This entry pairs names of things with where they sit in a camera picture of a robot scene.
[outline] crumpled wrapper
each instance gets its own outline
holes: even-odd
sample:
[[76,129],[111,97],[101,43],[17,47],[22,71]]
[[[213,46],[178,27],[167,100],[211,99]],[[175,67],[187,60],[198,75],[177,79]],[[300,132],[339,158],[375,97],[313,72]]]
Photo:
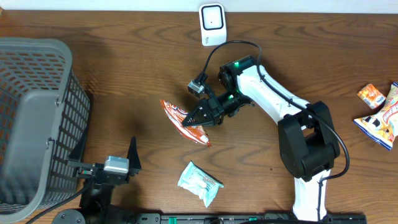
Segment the crumpled wrapper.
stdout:
[[207,135],[203,126],[191,126],[184,128],[182,121],[187,117],[187,112],[181,110],[178,106],[175,106],[165,100],[160,100],[160,105],[164,109],[166,115],[169,117],[177,131],[185,138],[192,140],[196,143],[207,145],[211,147],[209,136]]
[[224,185],[206,172],[195,166],[191,161],[187,168],[182,172],[178,186],[183,187],[199,196],[205,203],[205,207],[209,207],[213,199],[216,197],[218,189]]

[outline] cable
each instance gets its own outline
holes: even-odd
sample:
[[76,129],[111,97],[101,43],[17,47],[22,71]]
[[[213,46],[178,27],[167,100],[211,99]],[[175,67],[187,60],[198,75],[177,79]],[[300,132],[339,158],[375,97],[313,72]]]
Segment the cable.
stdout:
[[317,120],[319,123],[321,123],[322,125],[324,125],[334,136],[336,136],[338,142],[340,143],[341,147],[343,148],[343,151],[344,151],[344,154],[345,154],[345,158],[346,158],[346,165],[345,165],[343,171],[341,171],[340,173],[335,174],[335,175],[331,175],[331,176],[328,176],[328,177],[322,177],[322,178],[319,180],[319,192],[318,192],[319,195],[318,195],[318,208],[317,208],[317,210],[318,210],[318,221],[319,221],[319,220],[320,220],[320,206],[321,206],[322,186],[323,186],[322,182],[323,182],[324,180],[331,180],[331,179],[334,179],[334,178],[341,177],[342,175],[344,175],[344,174],[347,173],[347,171],[348,171],[348,169],[349,169],[349,162],[350,162],[350,161],[349,161],[349,154],[348,154],[347,147],[346,147],[346,145],[344,144],[343,140],[340,138],[340,136],[337,134],[337,132],[336,132],[332,127],[330,127],[329,124],[328,124],[322,117],[319,117],[319,116],[316,115],[315,113],[312,113],[310,110],[308,110],[308,109],[304,108],[303,106],[298,105],[297,103],[295,103],[295,102],[293,101],[292,98],[289,98],[288,96],[285,96],[283,93],[281,93],[279,90],[277,90],[275,87],[273,87],[273,86],[264,78],[264,75],[261,74],[261,71],[260,71],[262,49],[261,49],[261,47],[260,47],[259,45],[255,44],[255,43],[253,43],[253,42],[250,42],[250,41],[245,41],[245,40],[230,40],[230,41],[227,41],[227,42],[225,42],[225,43],[222,43],[222,44],[220,44],[219,46],[217,46],[216,48],[214,48],[214,49],[210,52],[209,57],[207,58],[205,67],[203,68],[203,71],[202,71],[201,73],[205,73],[206,68],[207,68],[207,65],[209,64],[210,58],[211,58],[211,56],[213,55],[213,53],[214,53],[217,49],[219,49],[220,47],[222,47],[222,46],[224,46],[224,45],[232,44],[232,43],[249,44],[249,45],[253,45],[253,46],[257,47],[257,48],[259,49],[259,56],[258,56],[258,58],[257,58],[256,67],[257,67],[257,73],[259,74],[261,81],[263,81],[272,91],[274,91],[275,93],[277,93],[282,99],[288,101],[290,105],[293,105],[293,106],[295,106],[296,108],[302,110],[304,113],[306,113],[307,115],[311,116],[314,120]]
[[89,179],[88,183],[85,184],[84,187],[82,189],[80,189],[77,193],[75,193],[71,197],[68,197],[67,199],[63,200],[62,202],[51,206],[50,208],[44,210],[43,212],[40,212],[35,217],[31,218],[26,224],[33,223],[34,221],[38,220],[40,217],[42,217],[43,215],[47,214],[48,212],[51,212],[52,210],[54,210],[54,209],[56,209],[58,207],[61,207],[62,205],[65,205],[66,203],[68,203],[68,202],[72,201],[73,199],[77,198],[77,196],[81,195],[84,191],[86,191],[87,189],[89,189],[91,187],[91,185],[94,182],[94,178],[95,177],[91,177]]

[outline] gray plastic basket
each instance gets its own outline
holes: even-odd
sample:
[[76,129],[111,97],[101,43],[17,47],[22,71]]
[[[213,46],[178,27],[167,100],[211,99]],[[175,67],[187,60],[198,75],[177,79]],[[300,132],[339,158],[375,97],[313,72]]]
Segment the gray plastic basket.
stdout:
[[61,41],[0,38],[0,223],[76,191],[66,158],[87,126],[90,101]]

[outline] light blue packet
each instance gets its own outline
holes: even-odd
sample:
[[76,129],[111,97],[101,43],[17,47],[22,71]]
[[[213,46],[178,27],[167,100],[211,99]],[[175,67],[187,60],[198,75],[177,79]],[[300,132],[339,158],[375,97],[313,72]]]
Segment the light blue packet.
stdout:
[[178,186],[198,195],[204,201],[206,208],[216,197],[218,188],[224,187],[224,185],[195,166],[192,161],[182,172]]

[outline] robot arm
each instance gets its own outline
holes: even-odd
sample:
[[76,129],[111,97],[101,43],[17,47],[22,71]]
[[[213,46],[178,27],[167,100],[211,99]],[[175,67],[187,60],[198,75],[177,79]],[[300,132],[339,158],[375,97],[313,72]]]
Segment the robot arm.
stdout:
[[[260,71],[265,76],[264,78],[285,96],[293,99],[293,101],[303,107],[306,107],[306,105],[309,104],[308,101],[298,98],[277,83],[266,72],[266,69],[263,66],[260,66]],[[275,123],[284,119],[288,114],[294,115],[301,111],[294,106],[290,106],[289,102],[282,99],[277,93],[265,85],[260,80],[255,65],[243,70],[242,74],[236,77],[236,81],[240,92],[256,102],[275,121]]]
[[[271,85],[273,85],[287,97],[293,99],[294,102],[303,107],[306,107],[306,105],[309,104],[308,101],[293,95],[291,92],[287,91],[283,86],[277,83],[266,72],[263,66],[260,67],[260,71],[265,75],[265,79]],[[240,92],[255,101],[276,123],[284,119],[287,115],[294,115],[301,112],[301,110],[298,108],[290,106],[289,102],[282,99],[277,93],[272,91],[267,85],[264,84],[264,82],[260,80],[256,66],[251,66],[243,70],[242,74],[237,76],[237,84]],[[322,177],[329,176],[329,174],[330,170],[324,170],[313,176],[308,182],[301,178],[294,178],[295,203],[293,205],[293,212],[299,220],[318,221],[318,182]],[[324,182],[321,194],[321,218],[326,215],[325,192],[326,182]]]
[[[333,128],[330,112],[325,104],[318,102],[311,105],[277,83],[263,66],[260,67],[260,72],[276,90],[321,116]],[[201,99],[198,108],[188,114],[182,124],[221,124],[225,114],[232,117],[240,107],[255,101],[278,125],[280,157],[287,170],[295,177],[293,212],[299,220],[318,221],[318,183],[322,177],[329,176],[334,159],[340,155],[335,137],[262,82],[257,72],[256,61],[251,56],[220,67],[218,78],[227,90],[220,96],[215,96],[211,88],[205,84],[207,75],[201,75],[205,78],[198,77],[193,80],[188,90],[196,96],[203,93],[197,90],[203,90],[209,98]],[[304,136],[302,130],[306,128],[313,129],[314,133]],[[326,187],[325,182],[323,183],[320,199],[321,219],[326,215]]]

